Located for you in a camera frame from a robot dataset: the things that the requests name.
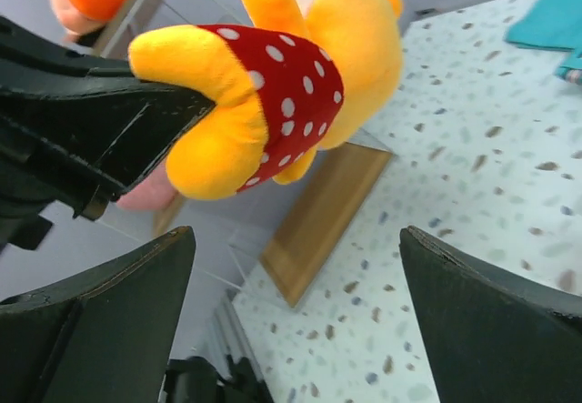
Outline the pink pig toy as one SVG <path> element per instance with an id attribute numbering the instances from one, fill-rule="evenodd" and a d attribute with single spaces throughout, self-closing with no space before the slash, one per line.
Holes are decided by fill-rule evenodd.
<path id="1" fill-rule="evenodd" d="M 177 195 L 178 192 L 167 177 L 166 162 L 163 161 L 134 189 L 121 196 L 116 205 L 125 210 L 159 210 L 168 207 Z"/>

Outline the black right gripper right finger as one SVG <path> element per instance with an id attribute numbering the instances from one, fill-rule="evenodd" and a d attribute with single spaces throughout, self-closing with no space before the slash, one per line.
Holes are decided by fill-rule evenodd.
<path id="1" fill-rule="evenodd" d="M 443 402 L 581 399 L 581 299 L 409 226 L 400 255 Z"/>

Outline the folded teal cloth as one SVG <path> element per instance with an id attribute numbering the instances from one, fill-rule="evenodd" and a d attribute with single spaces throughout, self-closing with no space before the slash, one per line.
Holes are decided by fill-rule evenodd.
<path id="1" fill-rule="evenodd" d="M 519 48 L 567 52 L 555 76 L 581 83 L 581 0 L 537 0 L 505 40 Z"/>

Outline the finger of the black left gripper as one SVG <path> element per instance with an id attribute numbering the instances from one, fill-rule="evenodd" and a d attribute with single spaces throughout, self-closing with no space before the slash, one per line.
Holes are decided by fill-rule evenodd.
<path id="1" fill-rule="evenodd" d="M 96 220 L 214 108 L 146 82 L 126 61 L 83 55 L 1 22 L 1 215 L 55 201 Z"/>

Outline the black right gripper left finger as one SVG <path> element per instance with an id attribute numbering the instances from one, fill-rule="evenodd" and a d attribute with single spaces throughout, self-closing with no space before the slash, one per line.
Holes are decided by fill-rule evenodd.
<path id="1" fill-rule="evenodd" d="M 177 227 L 2 301 L 2 402 L 157 401 L 195 252 Z"/>

